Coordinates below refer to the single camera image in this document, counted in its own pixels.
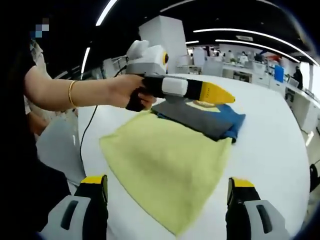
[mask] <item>woman's hand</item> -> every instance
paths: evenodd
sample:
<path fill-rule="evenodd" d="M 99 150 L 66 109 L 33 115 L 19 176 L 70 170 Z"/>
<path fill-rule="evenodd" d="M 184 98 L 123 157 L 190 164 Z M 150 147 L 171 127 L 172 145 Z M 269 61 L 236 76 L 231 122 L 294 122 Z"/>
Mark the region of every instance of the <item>woman's hand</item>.
<path fill-rule="evenodd" d="M 107 79 L 108 88 L 108 104 L 125 108 L 129 101 L 132 92 L 140 87 L 144 87 L 142 83 L 143 77 L 138 75 L 119 75 L 117 77 Z M 141 103 L 145 109 L 150 109 L 152 104 L 156 102 L 156 98 L 151 95 L 140 93 Z"/>

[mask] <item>light green cloth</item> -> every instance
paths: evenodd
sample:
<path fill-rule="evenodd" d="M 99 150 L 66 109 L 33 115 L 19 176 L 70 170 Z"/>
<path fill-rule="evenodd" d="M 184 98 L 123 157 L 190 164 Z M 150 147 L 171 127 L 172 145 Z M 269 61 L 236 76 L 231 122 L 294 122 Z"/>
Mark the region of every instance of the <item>light green cloth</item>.
<path fill-rule="evenodd" d="M 143 112 L 102 137 L 111 170 L 132 198 L 171 233 L 185 231 L 213 193 L 231 138 L 215 142 L 179 123 Z"/>

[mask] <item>gold bracelet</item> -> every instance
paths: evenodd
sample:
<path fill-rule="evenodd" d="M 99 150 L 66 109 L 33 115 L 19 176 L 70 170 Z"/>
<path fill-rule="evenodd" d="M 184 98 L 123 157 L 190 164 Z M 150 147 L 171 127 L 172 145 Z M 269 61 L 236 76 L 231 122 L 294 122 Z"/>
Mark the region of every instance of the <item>gold bracelet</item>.
<path fill-rule="evenodd" d="M 70 83 L 70 86 L 69 86 L 69 101 L 70 101 L 71 105 L 72 105 L 74 108 L 76 108 L 77 106 L 74 104 L 74 101 L 72 101 L 71 89 L 72 89 L 73 85 L 75 84 L 75 82 L 77 82 L 77 81 L 75 81 L 75 80 L 72 81 L 72 82 Z"/>

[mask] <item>round table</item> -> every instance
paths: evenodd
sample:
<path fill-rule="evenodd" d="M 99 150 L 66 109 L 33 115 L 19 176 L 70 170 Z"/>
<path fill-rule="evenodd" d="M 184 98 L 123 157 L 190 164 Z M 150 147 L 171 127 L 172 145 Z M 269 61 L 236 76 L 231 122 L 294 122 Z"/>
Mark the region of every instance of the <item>round table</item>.
<path fill-rule="evenodd" d="M 285 218 L 290 235 L 301 228 L 307 212 L 310 173 L 305 142 L 297 121 L 282 96 L 270 89 L 229 78 L 176 74 L 217 84 L 235 96 L 233 110 L 246 114 L 227 166 L 199 217 L 179 236 L 182 240 L 225 240 L 228 179 L 251 181 L 262 200 L 268 200 Z M 79 139 L 94 107 L 79 109 Z M 87 176 L 108 176 L 108 226 L 119 240 L 174 240 L 176 237 L 148 215 L 126 192 L 110 170 L 99 138 L 115 132 L 137 113 L 99 106 L 82 146 Z"/>

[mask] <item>black ceiling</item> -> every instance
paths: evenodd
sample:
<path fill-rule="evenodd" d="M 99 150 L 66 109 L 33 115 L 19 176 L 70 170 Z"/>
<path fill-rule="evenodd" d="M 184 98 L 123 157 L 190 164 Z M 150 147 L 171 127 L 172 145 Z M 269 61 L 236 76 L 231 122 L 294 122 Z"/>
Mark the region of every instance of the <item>black ceiling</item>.
<path fill-rule="evenodd" d="M 214 45 L 215 39 L 236 40 L 239 33 L 194 33 L 194 30 L 235 28 L 269 34 L 304 51 L 310 50 L 300 39 L 289 17 L 273 5 L 257 0 L 194 0 L 160 12 L 181 1 L 118 0 L 101 26 L 96 26 L 96 22 L 108 0 L 53 1 L 47 13 L 43 13 L 43 17 L 49 17 L 49 32 L 44 32 L 43 38 L 37 39 L 44 50 L 49 73 L 54 77 L 81 66 L 87 47 L 91 49 L 86 70 L 98 66 L 104 59 L 124 55 L 130 44 L 140 39 L 139 26 L 158 15 L 182 20 L 186 40 L 198 40 L 204 45 Z M 299 9 L 294 6 L 292 11 L 297 14 Z M 254 43 L 287 54 L 294 52 L 285 44 L 263 36 L 241 35 L 251 36 Z"/>

